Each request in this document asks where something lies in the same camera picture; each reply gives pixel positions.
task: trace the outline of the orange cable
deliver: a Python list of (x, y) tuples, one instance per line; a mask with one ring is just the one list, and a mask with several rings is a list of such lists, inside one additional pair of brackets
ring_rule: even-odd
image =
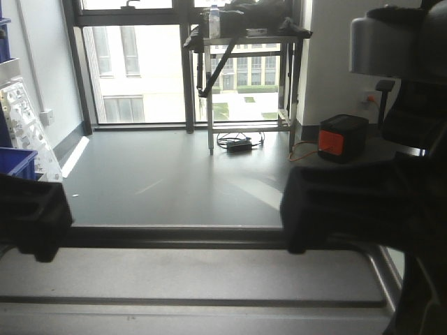
[(298, 142), (298, 143), (295, 143), (295, 144), (293, 145), (293, 147), (292, 147), (292, 152), (288, 155), (288, 160), (289, 160), (290, 162), (296, 162), (296, 161), (299, 161), (300, 159), (306, 158), (306, 157), (308, 157), (308, 156), (310, 156), (310, 155), (315, 154), (316, 152), (318, 152), (318, 150), (314, 150), (314, 151), (311, 151), (311, 152), (305, 154), (304, 156), (301, 156), (301, 157), (298, 157), (298, 158), (292, 158), (292, 156), (293, 156), (293, 152), (295, 151), (296, 147), (298, 147), (300, 144), (303, 144), (303, 143), (316, 144), (317, 142), (315, 142), (315, 141), (300, 141), (300, 142)]

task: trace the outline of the baseboard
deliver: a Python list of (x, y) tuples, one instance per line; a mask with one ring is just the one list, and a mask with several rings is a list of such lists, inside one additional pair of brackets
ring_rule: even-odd
[(76, 147), (84, 135), (84, 124), (81, 122), (53, 149), (59, 163)]

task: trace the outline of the white wall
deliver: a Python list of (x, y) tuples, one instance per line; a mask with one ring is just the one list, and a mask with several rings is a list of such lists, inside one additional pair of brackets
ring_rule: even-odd
[[(33, 108), (37, 112), (41, 108), (53, 109), (54, 123), (45, 127), (45, 133), (54, 148), (81, 123), (81, 107), (61, 4), (59, 0), (3, 0), (2, 8), (3, 16), (12, 20), (8, 25), (10, 53), (12, 58), (20, 59)], [(31, 54), (27, 52), (26, 37)]]
[[(298, 121), (317, 125), (337, 114), (352, 114), (377, 122), (374, 104), (360, 102), (362, 91), (373, 91), (383, 78), (349, 72), (351, 21), (385, 3), (419, 7), (420, 0), (303, 0), (303, 26), (314, 32), (303, 45), (299, 86)], [(400, 82), (391, 93), (392, 105)]]

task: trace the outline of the building window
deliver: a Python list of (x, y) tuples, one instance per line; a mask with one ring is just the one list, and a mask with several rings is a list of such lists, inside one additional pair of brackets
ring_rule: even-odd
[(220, 58), (216, 56), (216, 58), (211, 58), (211, 71), (214, 72), (217, 68), (217, 64), (219, 64)]
[(251, 58), (251, 70), (260, 70), (261, 69), (261, 58), (260, 57), (252, 57)]
[(141, 96), (104, 97), (105, 122), (115, 124), (145, 122)]
[(138, 76), (140, 74), (140, 64), (138, 63), (135, 27), (122, 26), (120, 27), (120, 29), (123, 44), (124, 62), (126, 64), (126, 74), (128, 76)]
[(248, 75), (246, 73), (237, 73), (237, 85), (247, 86), (248, 85)]
[(100, 76), (111, 76), (109, 41), (106, 27), (93, 27), (93, 38)]
[(265, 58), (265, 84), (274, 85), (277, 72), (276, 56), (268, 56)]
[(261, 57), (251, 58), (251, 84), (261, 85)]
[(251, 84), (252, 85), (261, 85), (261, 72), (252, 72), (251, 73)]
[(223, 89), (232, 90), (234, 89), (234, 75), (223, 75)]
[(238, 58), (237, 59), (237, 69), (246, 70), (248, 68), (248, 58)]
[(234, 68), (233, 68), (233, 58), (229, 58), (227, 59), (225, 65), (222, 68), (223, 73), (234, 73)]
[(274, 85), (274, 79), (276, 78), (275, 72), (265, 72), (265, 84)]
[(277, 68), (276, 56), (268, 56), (265, 58), (265, 68), (270, 70), (275, 70)]

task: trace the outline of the metal table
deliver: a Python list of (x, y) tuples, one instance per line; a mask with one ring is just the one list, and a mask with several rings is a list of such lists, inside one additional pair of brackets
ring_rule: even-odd
[[(274, 123), (266, 124), (227, 124), (214, 125), (214, 115), (212, 110), (212, 85), (219, 76), (221, 69), (225, 66), (228, 58), (240, 57), (232, 54), (236, 44), (264, 44), (281, 43), (282, 53), (280, 62), (279, 78), (279, 99), (278, 99), (278, 119)], [(298, 106), (298, 80), (300, 76), (302, 39), (297, 36), (261, 36), (261, 37), (240, 37), (240, 38), (204, 38), (204, 56), (205, 56), (205, 77), (207, 86), (202, 91), (199, 87), (199, 96), (206, 98), (207, 108), (207, 130), (208, 130), (208, 148), (210, 154), (214, 149), (215, 133), (239, 133), (239, 132), (266, 132), (266, 131), (287, 131), (289, 133), (289, 152), (292, 151), (295, 142), (295, 131), (297, 126), (297, 106)], [(227, 49), (222, 56), (216, 70), (211, 69), (211, 46), (227, 45)]]

